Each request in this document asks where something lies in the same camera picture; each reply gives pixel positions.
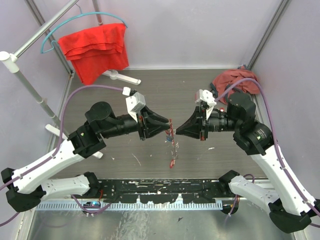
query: red cloth pile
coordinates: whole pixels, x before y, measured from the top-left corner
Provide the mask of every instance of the red cloth pile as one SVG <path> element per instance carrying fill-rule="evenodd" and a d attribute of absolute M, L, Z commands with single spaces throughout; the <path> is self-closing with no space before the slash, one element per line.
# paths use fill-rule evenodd
<path fill-rule="evenodd" d="M 129 66 L 125 31 L 123 23 L 105 24 L 63 36 L 58 43 L 83 84 L 90 85 L 107 70 Z"/>
<path fill-rule="evenodd" d="M 228 87 L 237 82 L 238 80 L 244 78 L 255 79 L 258 82 L 257 76 L 249 70 L 246 69 L 230 69 L 221 74 L 219 74 L 213 82 L 210 84 L 214 92 L 215 97 L 220 96 Z M 226 97 L 221 98 L 220 101 L 224 104 L 227 104 L 229 96 L 234 92 L 244 92 L 250 94 L 259 94 L 259 88 L 251 81 L 244 81 L 237 85 L 234 89 L 229 91 Z"/>

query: white wall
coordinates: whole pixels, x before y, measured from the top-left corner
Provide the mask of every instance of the white wall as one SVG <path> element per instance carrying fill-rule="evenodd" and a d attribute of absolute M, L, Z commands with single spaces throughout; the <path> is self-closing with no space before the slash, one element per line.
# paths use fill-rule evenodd
<path fill-rule="evenodd" d="M 0 4 L 0 51 L 14 52 L 39 28 L 25 2 L 6 0 Z M 31 84 L 57 112 L 68 74 L 54 52 L 40 54 L 37 41 L 17 61 Z M 0 171 L 21 168 L 45 154 L 49 133 L 45 125 L 52 121 L 19 80 L 0 63 Z M 6 189 L 0 193 L 0 223 L 15 212 L 7 203 Z M 0 227 L 0 239 L 16 234 L 20 216 Z"/>
<path fill-rule="evenodd" d="M 284 156 L 318 199 L 319 9 L 318 0 L 291 1 L 253 68 L 267 95 Z M 319 217 L 313 221 L 320 223 Z M 318 228 L 308 227 L 307 232 L 310 239 L 319 239 Z"/>
<path fill-rule="evenodd" d="M 68 0 L 36 0 L 45 19 Z M 123 18 L 130 68 L 228 68 L 248 63 L 280 0 L 99 0 Z M 80 0 L 83 12 L 94 11 Z M 74 6 L 62 19 L 79 14 Z M 104 23 L 118 22 L 108 16 Z M 69 22 L 56 38 L 97 26 L 94 15 Z"/>

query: white stand foot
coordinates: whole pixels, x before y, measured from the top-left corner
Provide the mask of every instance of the white stand foot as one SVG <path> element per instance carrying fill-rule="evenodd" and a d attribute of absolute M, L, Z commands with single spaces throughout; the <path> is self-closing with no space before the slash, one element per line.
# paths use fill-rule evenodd
<path fill-rule="evenodd" d="M 141 83 L 140 79 L 135 79 L 133 77 L 125 76 L 122 74 L 119 74 L 116 70 L 108 70 L 102 73 L 102 75 L 106 75 L 110 77 L 112 80 L 121 80 L 130 84 L 139 85 Z"/>
<path fill-rule="evenodd" d="M 45 125 L 45 129 L 47 129 L 53 135 L 59 137 L 60 130 L 58 128 L 56 128 L 50 124 L 47 124 L 47 125 Z M 64 133 L 62 133 L 62 138 L 65 140 L 65 139 L 67 139 L 67 136 Z M 96 153 L 93 154 L 93 156 L 96 157 L 97 159 L 101 159 L 103 155 L 104 154 L 100 151 L 97 151 Z"/>

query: dark wooden floor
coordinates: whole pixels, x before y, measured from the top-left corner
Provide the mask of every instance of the dark wooden floor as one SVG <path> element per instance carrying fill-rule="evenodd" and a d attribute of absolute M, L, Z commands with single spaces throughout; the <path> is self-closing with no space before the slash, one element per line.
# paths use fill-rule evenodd
<path fill-rule="evenodd" d="M 135 86 L 101 76 L 95 84 L 137 89 L 145 96 L 147 106 L 166 118 L 172 118 L 173 127 L 183 124 L 195 109 L 194 95 L 199 89 L 208 89 L 209 83 L 222 69 L 181 70 L 126 70 L 122 73 L 142 83 Z M 71 91 L 82 86 L 77 77 Z M 126 114 L 125 96 L 106 89 L 85 89 L 70 102 L 65 117 L 69 132 L 85 122 L 85 112 L 99 101 L 111 104 L 116 116 Z M 166 134 L 141 141 L 138 133 L 106 139 L 101 159 L 90 157 L 59 172 L 56 177 L 67 178 L 90 171 L 98 178 L 219 178 L 229 170 L 265 177 L 258 165 L 251 160 L 232 138 L 231 132 L 210 133 L 207 141 L 185 136 L 175 137 L 179 145 L 178 160 L 169 168 L 171 143 Z"/>

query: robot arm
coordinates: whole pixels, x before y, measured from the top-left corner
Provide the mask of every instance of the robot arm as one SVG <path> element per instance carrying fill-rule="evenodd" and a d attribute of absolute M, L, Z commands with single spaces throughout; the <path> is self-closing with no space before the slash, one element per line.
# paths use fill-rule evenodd
<path fill-rule="evenodd" d="M 229 97 L 227 112 L 214 109 L 209 116 L 207 110 L 210 106 L 206 103 L 208 99 L 210 103 L 214 100 L 212 93 L 207 90 L 200 90 L 196 94 L 196 103 L 200 106 L 197 106 L 192 116 L 176 130 L 176 134 L 205 141 L 208 132 L 234 131 L 233 139 L 236 144 L 261 167 L 275 191 L 267 191 L 235 171 L 229 171 L 219 178 L 221 190 L 243 196 L 264 209 L 283 232 L 292 233 L 307 227 L 315 213 L 303 201 L 282 169 L 272 132 L 255 119 L 256 105 L 250 97 L 236 92 Z M 281 151 L 280 154 L 285 168 L 298 188 L 318 210 L 320 201 L 302 186 Z"/>
<path fill-rule="evenodd" d="M 66 179 L 49 178 L 103 149 L 106 146 L 103 138 L 138 132 L 140 139 L 145 140 L 170 128 L 167 118 L 146 106 L 142 94 L 128 88 L 125 88 L 125 91 L 126 95 L 129 95 L 126 98 L 128 114 L 115 116 L 110 104 L 97 102 L 85 113 L 87 121 L 62 142 L 59 151 L 51 160 L 21 177 L 26 170 L 52 156 L 55 149 L 25 167 L 6 168 L 1 172 L 4 183 L 19 177 L 8 186 L 9 190 L 6 192 L 8 203 L 17 212 L 30 210 L 41 201 L 53 198 L 69 195 L 94 197 L 100 184 L 92 172 Z"/>

